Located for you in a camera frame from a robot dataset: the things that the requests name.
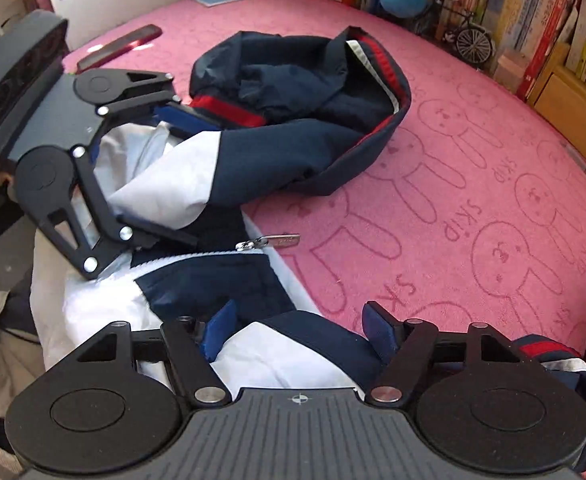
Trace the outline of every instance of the navy fabric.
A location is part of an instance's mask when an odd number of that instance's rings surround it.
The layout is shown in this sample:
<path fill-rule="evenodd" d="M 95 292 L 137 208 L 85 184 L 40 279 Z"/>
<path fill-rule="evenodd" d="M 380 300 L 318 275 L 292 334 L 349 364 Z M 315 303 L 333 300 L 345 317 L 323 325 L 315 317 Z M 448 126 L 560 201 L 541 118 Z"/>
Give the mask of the navy fabric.
<path fill-rule="evenodd" d="M 199 351 L 209 363 L 217 358 L 222 346 L 235 333 L 237 326 L 237 306 L 229 300 L 225 306 L 215 313 L 204 326 Z"/>
<path fill-rule="evenodd" d="M 261 323 L 328 359 L 364 391 L 382 372 L 384 365 L 366 339 L 324 317 L 296 310 Z"/>
<path fill-rule="evenodd" d="M 351 40 L 395 95 L 397 112 Z M 247 126 L 259 126 L 222 132 L 209 199 L 221 206 L 281 188 L 331 194 L 375 161 L 411 104 L 400 67 L 355 27 L 332 40 L 238 32 L 196 61 L 190 90 L 196 110 L 232 115 L 230 105 L 245 112 L 238 125 L 248 113 Z"/>
<path fill-rule="evenodd" d="M 221 301 L 237 305 L 237 328 L 294 309 L 265 254 L 196 256 L 135 280 L 162 320 L 210 319 Z"/>
<path fill-rule="evenodd" d="M 395 332 L 369 303 L 365 303 L 362 308 L 362 330 L 375 353 L 385 365 L 388 365 L 399 348 Z"/>
<path fill-rule="evenodd" d="M 244 204 L 302 177 L 318 176 L 361 137 L 343 126 L 327 128 L 312 119 L 274 128 L 222 132 L 209 204 Z M 286 143 L 276 142 L 278 138 Z"/>
<path fill-rule="evenodd" d="M 195 222 L 181 231 L 198 239 L 198 246 L 195 250 L 189 250 L 184 245 L 172 240 L 161 239 L 150 249 L 135 251 L 131 266 L 135 267 L 158 258 L 189 252 L 233 251 L 236 244 L 246 242 L 249 239 L 242 211 L 238 207 L 225 208 L 207 205 Z"/>

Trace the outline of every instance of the white fabric panel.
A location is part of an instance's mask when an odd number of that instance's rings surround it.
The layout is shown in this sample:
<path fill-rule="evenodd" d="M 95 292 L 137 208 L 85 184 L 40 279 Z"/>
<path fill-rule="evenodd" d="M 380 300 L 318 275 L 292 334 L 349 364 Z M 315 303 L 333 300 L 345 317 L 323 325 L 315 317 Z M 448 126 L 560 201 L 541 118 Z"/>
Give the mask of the white fabric panel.
<path fill-rule="evenodd" d="M 211 366 L 233 399 L 240 388 L 353 388 L 364 398 L 328 359 L 258 322 L 230 337 Z"/>
<path fill-rule="evenodd" d="M 209 201 L 220 132 L 200 132 L 178 144 L 108 202 L 120 210 L 170 227 L 191 224 Z"/>
<path fill-rule="evenodd" d="M 547 361 L 541 363 L 547 370 L 560 370 L 563 372 L 586 372 L 586 362 L 579 357 L 572 359 L 560 359 L 559 361 Z"/>
<path fill-rule="evenodd" d="M 388 86 L 386 86 L 384 84 L 384 81 L 382 81 L 379 74 L 375 71 L 375 69 L 373 68 L 373 65 L 371 64 L 371 61 L 369 61 L 369 58 L 364 53 L 364 50 L 362 50 L 362 47 L 359 46 L 358 41 L 349 40 L 346 43 L 347 43 L 347 45 L 349 45 L 350 49 L 353 51 L 353 54 L 355 54 L 358 57 L 359 62 L 361 62 L 362 65 L 364 65 L 364 68 L 366 68 L 368 70 L 368 72 L 373 76 L 375 81 L 377 81 L 377 84 L 380 85 L 382 87 L 382 89 L 384 90 L 385 94 L 387 94 L 388 98 L 391 101 L 391 104 L 393 105 L 393 113 L 395 113 L 395 114 L 398 113 L 398 111 L 400 111 L 400 103 L 398 102 L 398 100 L 395 97 L 395 95 L 393 94 L 393 92 L 391 92 L 388 89 Z"/>
<path fill-rule="evenodd" d="M 202 132 L 178 142 L 165 124 L 157 128 L 125 124 L 103 137 L 95 174 L 111 205 L 116 202 L 132 214 L 179 228 L 195 220 L 208 201 L 219 140 L 219 132 Z M 96 241 L 81 195 L 73 198 L 73 206 L 87 237 Z M 260 236 L 246 216 L 245 223 L 250 238 Z M 282 257 L 271 248 L 264 252 L 295 307 L 319 314 Z M 187 257 L 192 256 L 163 258 L 130 269 L 131 254 L 125 253 L 99 279 L 86 282 L 38 232 L 30 304 L 46 369 L 112 321 L 128 321 L 133 330 L 157 328 L 159 320 L 134 280 Z M 159 380 L 166 377 L 163 370 L 148 374 Z"/>

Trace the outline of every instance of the red stripe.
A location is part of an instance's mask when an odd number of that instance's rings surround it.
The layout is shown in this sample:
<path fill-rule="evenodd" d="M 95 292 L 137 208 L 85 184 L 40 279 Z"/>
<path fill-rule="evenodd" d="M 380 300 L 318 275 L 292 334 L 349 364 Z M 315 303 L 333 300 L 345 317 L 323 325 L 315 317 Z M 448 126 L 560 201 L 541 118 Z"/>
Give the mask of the red stripe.
<path fill-rule="evenodd" d="M 217 116 L 225 118 L 227 121 L 245 126 L 246 128 L 256 128 L 257 126 L 264 126 L 266 124 L 266 119 L 262 116 L 252 114 L 239 106 L 225 103 L 209 95 L 195 97 L 189 106 L 203 108 Z"/>
<path fill-rule="evenodd" d="M 529 357 L 536 357 L 547 352 L 557 352 L 558 350 L 569 352 L 576 357 L 582 357 L 578 352 L 573 350 L 569 346 L 564 346 L 562 343 L 556 341 L 539 341 L 537 343 L 529 343 L 520 347 L 526 355 Z"/>
<path fill-rule="evenodd" d="M 384 50 L 382 49 L 381 45 L 375 41 L 370 36 L 361 35 L 356 38 L 358 41 L 362 43 L 366 43 L 366 45 L 373 51 L 373 56 L 375 57 L 375 61 L 379 65 L 380 69 L 382 70 L 382 75 L 387 80 L 391 90 L 395 92 L 400 98 L 401 106 L 404 107 L 404 102 L 406 101 L 406 92 L 400 85 L 400 82 L 397 80 L 397 76 L 395 75 L 395 70 L 391 66 L 391 60 L 385 54 Z"/>

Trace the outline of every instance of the screw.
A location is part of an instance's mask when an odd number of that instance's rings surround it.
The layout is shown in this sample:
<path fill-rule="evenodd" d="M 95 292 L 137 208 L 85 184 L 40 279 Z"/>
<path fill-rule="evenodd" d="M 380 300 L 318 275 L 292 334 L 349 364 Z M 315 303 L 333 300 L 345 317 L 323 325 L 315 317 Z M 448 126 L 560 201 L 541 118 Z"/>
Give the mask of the screw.
<path fill-rule="evenodd" d="M 124 241 L 131 240 L 132 237 L 133 237 L 133 230 L 128 225 L 125 225 L 124 227 L 122 227 L 122 229 L 119 230 L 119 238 L 121 240 L 124 240 Z"/>
<path fill-rule="evenodd" d="M 97 269 L 97 260 L 92 256 L 86 258 L 84 260 L 84 270 L 86 272 L 93 272 L 95 269 Z"/>
<path fill-rule="evenodd" d="M 82 146 L 78 146 L 77 148 L 73 148 L 73 156 L 75 158 L 80 158 L 81 156 L 84 156 L 84 153 L 86 153 L 86 150 L 84 150 L 84 148 Z"/>
<path fill-rule="evenodd" d="M 195 392 L 195 398 L 199 402 L 205 402 L 206 404 L 213 404 L 223 400 L 227 396 L 227 393 L 217 386 L 204 386 Z"/>
<path fill-rule="evenodd" d="M 398 402 L 402 392 L 393 386 L 377 386 L 371 390 L 371 397 L 377 402 Z"/>

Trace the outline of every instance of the bookshelf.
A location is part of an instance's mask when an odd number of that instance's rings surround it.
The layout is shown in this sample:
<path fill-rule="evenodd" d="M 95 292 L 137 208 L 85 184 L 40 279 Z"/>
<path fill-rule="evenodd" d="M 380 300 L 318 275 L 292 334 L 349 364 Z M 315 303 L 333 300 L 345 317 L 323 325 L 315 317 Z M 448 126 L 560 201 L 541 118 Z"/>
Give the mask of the bookshelf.
<path fill-rule="evenodd" d="M 556 44 L 527 103 L 586 160 L 586 84 L 564 66 L 569 51 L 568 43 Z"/>

